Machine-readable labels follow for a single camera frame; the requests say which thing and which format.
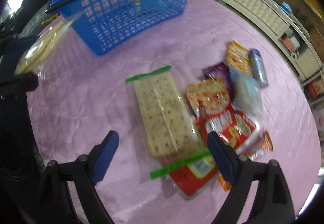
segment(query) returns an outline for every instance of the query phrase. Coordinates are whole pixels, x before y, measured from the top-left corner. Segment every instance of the orange snack package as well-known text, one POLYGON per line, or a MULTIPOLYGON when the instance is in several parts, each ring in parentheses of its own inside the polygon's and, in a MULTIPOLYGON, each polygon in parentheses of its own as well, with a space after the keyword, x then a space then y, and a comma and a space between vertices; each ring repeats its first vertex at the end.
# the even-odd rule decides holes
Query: orange snack package
POLYGON ((249 51, 235 41, 228 45, 227 65, 233 69, 242 71, 245 74, 252 76, 249 51))

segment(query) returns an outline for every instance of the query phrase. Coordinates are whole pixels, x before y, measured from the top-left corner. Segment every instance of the purple snack package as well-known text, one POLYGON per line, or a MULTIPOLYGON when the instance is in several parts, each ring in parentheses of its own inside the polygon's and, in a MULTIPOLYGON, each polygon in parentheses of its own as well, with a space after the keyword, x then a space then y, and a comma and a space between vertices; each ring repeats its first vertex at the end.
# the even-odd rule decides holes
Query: purple snack package
POLYGON ((205 69, 203 69, 202 73, 206 79, 209 79, 209 78, 212 79, 212 78, 216 78, 216 77, 222 78, 225 83, 225 86, 227 88, 229 97, 231 98, 231 100, 233 100, 234 91, 233 91, 231 75, 229 72, 229 68, 225 65, 224 62, 216 64, 215 66, 205 68, 205 69))

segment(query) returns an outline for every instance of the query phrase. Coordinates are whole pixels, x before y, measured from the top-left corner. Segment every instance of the cracker package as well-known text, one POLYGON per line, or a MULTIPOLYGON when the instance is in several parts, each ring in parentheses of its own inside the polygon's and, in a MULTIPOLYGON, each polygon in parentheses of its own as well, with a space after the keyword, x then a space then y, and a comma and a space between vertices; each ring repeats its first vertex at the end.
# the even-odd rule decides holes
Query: cracker package
POLYGON ((205 150, 170 69, 166 66, 126 80, 135 88, 147 152, 162 167, 205 150))

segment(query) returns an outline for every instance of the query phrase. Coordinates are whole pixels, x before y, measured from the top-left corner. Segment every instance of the small bottle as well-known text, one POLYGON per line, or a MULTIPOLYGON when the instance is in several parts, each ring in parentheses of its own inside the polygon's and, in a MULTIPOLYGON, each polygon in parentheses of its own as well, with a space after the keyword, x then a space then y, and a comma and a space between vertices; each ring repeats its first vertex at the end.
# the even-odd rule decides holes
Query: small bottle
POLYGON ((261 88, 267 87, 268 78, 267 78, 267 73, 265 71, 265 67, 263 64, 260 51, 258 51, 257 49, 251 49, 250 61, 251 61, 253 78, 255 78, 259 82, 261 88))

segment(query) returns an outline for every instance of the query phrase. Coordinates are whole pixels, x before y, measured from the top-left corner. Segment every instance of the red snack package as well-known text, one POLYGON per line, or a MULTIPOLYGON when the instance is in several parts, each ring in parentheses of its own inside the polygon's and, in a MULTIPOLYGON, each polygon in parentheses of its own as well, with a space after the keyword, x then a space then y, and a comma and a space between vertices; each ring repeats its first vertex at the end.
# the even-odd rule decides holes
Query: red snack package
MULTIPOLYGON (((242 112, 235 113, 231 104, 228 104, 219 114, 208 115, 202 101, 199 101, 199 114, 196 124, 200 127, 201 135, 205 140, 208 132, 216 131, 224 142, 236 150, 260 129, 257 122, 254 123, 242 112)), ((212 157, 209 157, 179 168, 169 176, 180 193, 186 199, 191 199, 193 195, 199 194, 208 186, 216 178, 217 173, 215 162, 212 157)))
POLYGON ((270 138, 268 131, 265 131, 262 135, 260 141, 256 143, 254 147, 244 153, 251 161, 254 161, 258 158, 264 156, 268 151, 273 152, 273 144, 270 138))

